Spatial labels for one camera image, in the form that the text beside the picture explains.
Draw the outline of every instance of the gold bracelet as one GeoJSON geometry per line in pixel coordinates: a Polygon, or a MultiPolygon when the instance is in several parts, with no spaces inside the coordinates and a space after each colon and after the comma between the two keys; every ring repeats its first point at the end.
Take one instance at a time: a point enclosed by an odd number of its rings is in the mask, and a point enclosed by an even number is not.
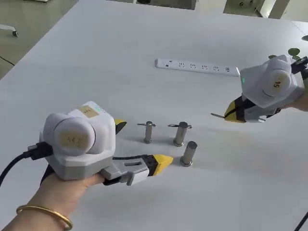
{"type": "Polygon", "coordinates": [[[55,218],[59,218],[60,220],[64,221],[67,224],[67,227],[64,229],[64,231],[71,230],[73,228],[73,223],[68,219],[67,217],[63,216],[62,214],[53,211],[48,208],[40,207],[40,206],[33,206],[33,205],[21,205],[16,209],[16,213],[19,214],[21,211],[24,209],[29,209],[29,210],[36,210],[48,215],[51,215],[55,218]]]}

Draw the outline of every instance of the socket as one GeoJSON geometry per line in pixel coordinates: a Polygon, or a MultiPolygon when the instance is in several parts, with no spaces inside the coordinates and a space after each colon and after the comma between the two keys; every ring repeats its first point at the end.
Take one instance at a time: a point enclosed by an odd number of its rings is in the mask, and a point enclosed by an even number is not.
{"type": "Polygon", "coordinates": [[[221,64],[196,63],[190,61],[178,61],[172,59],[156,59],[155,66],[158,68],[194,71],[208,74],[218,74],[226,76],[240,76],[240,71],[237,67],[224,66],[221,64]]]}

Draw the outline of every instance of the white power strip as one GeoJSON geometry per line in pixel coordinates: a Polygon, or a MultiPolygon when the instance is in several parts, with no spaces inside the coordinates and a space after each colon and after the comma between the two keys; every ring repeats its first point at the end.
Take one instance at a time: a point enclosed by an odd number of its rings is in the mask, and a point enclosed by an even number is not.
{"type": "Polygon", "coordinates": [[[155,66],[158,68],[203,72],[208,74],[240,76],[240,71],[237,67],[222,66],[219,64],[195,63],[189,61],[176,61],[171,59],[156,59],[155,66]]]}

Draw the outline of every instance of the finger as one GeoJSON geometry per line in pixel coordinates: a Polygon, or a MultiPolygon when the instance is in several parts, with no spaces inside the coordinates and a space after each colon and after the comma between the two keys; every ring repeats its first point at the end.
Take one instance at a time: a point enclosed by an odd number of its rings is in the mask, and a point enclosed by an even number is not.
{"type": "Polygon", "coordinates": [[[105,178],[97,173],[97,174],[94,174],[93,176],[87,178],[87,179],[84,179],[84,182],[86,184],[87,187],[89,186],[92,186],[92,185],[95,185],[95,184],[100,184],[100,183],[103,183],[105,180],[105,178]]]}

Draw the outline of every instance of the hand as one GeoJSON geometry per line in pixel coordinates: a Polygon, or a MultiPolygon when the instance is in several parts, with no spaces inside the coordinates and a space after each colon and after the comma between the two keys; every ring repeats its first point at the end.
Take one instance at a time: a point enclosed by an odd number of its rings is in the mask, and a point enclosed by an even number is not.
{"type": "Polygon", "coordinates": [[[301,110],[303,112],[308,112],[308,82],[304,81],[305,83],[305,92],[304,94],[298,99],[296,100],[295,102],[287,105],[286,107],[284,108],[296,108],[298,110],[301,110]]]}
{"type": "Polygon", "coordinates": [[[95,174],[83,180],[61,180],[56,174],[48,176],[28,205],[52,209],[68,217],[89,186],[103,183],[104,178],[95,174]]]}

